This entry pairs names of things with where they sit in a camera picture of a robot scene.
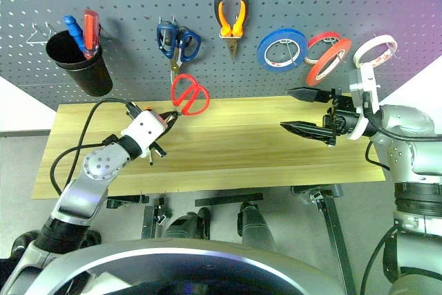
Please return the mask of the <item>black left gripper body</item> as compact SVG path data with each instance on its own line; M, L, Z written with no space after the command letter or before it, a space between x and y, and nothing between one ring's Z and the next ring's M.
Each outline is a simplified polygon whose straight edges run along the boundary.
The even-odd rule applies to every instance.
M158 154L161 158L163 158L167 154L167 152L157 142L153 142L148 147L148 157L149 157L149 165L150 166L153 166L153 154L154 153Z

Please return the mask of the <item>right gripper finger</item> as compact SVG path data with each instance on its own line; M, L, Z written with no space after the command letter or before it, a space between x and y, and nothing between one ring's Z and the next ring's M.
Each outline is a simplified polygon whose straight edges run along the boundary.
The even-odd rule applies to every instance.
M328 128L319 127L311 122L292 121L281 122L281 127L285 130L303 138L318 140L327 145L336 144L336 134Z
M289 89L286 94L303 102L328 102L334 98L334 89L325 91L312 87L297 87Z

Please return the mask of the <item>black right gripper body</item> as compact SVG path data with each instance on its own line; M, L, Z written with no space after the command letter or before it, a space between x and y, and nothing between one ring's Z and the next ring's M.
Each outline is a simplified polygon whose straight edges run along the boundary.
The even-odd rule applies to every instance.
M331 100L331 106L323 116L323 127L330 131L325 144L334 146L338 136L351 133L354 130L359 114L356 112L352 98L342 95L340 91L331 89L329 100Z

